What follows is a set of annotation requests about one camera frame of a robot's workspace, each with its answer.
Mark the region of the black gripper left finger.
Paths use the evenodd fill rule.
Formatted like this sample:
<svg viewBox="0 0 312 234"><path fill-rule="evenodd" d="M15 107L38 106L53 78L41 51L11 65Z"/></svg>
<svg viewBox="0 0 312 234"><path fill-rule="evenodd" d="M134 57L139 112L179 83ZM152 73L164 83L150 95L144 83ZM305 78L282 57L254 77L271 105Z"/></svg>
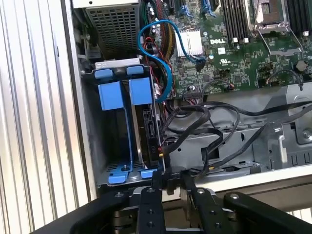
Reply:
<svg viewBox="0 0 312 234"><path fill-rule="evenodd" d="M110 191L35 230L36 234L163 234L161 172L150 187Z"/></svg>

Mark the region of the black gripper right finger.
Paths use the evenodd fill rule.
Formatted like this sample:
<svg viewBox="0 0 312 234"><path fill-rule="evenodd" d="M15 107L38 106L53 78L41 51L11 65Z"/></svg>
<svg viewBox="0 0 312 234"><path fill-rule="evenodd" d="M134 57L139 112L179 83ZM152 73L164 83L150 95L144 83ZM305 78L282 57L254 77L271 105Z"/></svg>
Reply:
<svg viewBox="0 0 312 234"><path fill-rule="evenodd" d="M222 203L216 195L195 185L189 171L181 172L182 187L191 206L187 213L194 215L206 234L310 234L312 225L284 211L240 192L226 193Z"/></svg>

